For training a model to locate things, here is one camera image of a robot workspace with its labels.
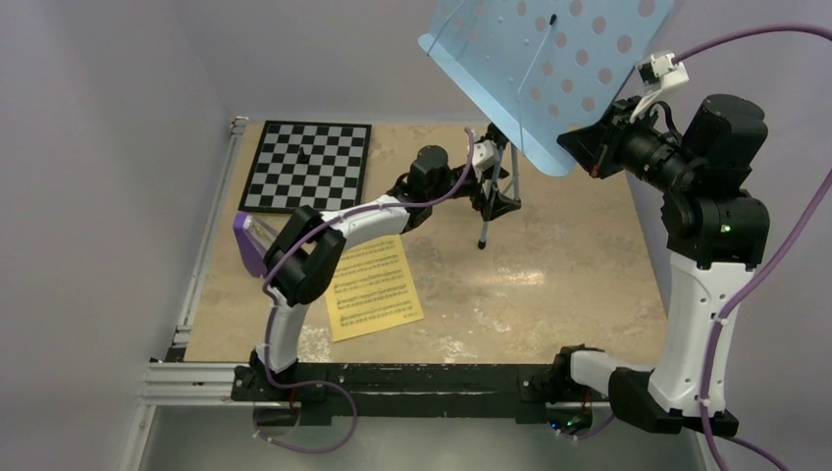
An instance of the yellow paper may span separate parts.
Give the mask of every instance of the yellow paper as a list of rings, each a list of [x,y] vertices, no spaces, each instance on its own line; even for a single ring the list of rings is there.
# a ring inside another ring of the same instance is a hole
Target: yellow paper
[[[400,235],[345,251],[327,289],[333,340],[339,341],[425,317]]]

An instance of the marble-patterned surface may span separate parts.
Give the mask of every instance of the marble-patterned surface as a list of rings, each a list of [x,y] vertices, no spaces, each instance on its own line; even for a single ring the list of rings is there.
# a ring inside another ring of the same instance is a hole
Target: marble-patterned surface
[[[232,219],[262,125],[246,130],[195,314],[188,361],[246,360],[263,341],[268,298],[240,262]],[[464,162],[456,126],[373,126],[364,200],[390,188],[423,145]],[[304,361],[549,362],[585,342],[633,362],[654,362],[665,318],[626,179],[561,179],[521,158],[523,208],[492,223],[467,200],[435,208],[403,236],[425,319],[332,342],[326,304],[310,308],[300,340]],[[279,228],[286,216],[266,216]]]

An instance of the chessboard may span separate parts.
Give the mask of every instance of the chessboard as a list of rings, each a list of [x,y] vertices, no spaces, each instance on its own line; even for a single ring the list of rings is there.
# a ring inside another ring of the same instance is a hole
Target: chessboard
[[[239,210],[337,211],[361,203],[369,125],[267,121]]]

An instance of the white wall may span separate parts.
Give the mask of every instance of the white wall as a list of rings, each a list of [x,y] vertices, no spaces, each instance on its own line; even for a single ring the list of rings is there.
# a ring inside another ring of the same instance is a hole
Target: white wall
[[[481,121],[416,39],[431,0],[174,0],[226,108],[254,118]]]
[[[688,0],[661,46],[680,52],[718,34],[776,22],[830,27],[826,0]],[[766,112],[769,138],[753,162],[747,188],[768,207],[766,260],[794,226],[832,167],[832,47],[795,33],[744,39],[686,61],[691,83],[669,100],[686,127],[709,93],[751,99]],[[661,198],[631,180],[662,296],[669,294]],[[792,469],[832,462],[832,198],[827,198],[780,267],[743,304],[726,380],[740,436],[773,451]],[[726,446],[732,469],[764,468],[750,452]]]
[[[227,114],[168,0],[5,0],[0,64],[0,468],[112,470]]]

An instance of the white cable clip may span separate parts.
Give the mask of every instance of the white cable clip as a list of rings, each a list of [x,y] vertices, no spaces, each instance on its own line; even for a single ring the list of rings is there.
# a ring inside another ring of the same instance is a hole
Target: white cable clip
[[[639,119],[646,110],[658,100],[659,95],[667,94],[668,91],[678,88],[687,83],[690,78],[685,64],[673,63],[676,57],[672,52],[660,52],[650,54],[646,60],[636,64],[636,70],[645,83],[645,96],[636,105],[633,114],[630,115],[630,123]]]

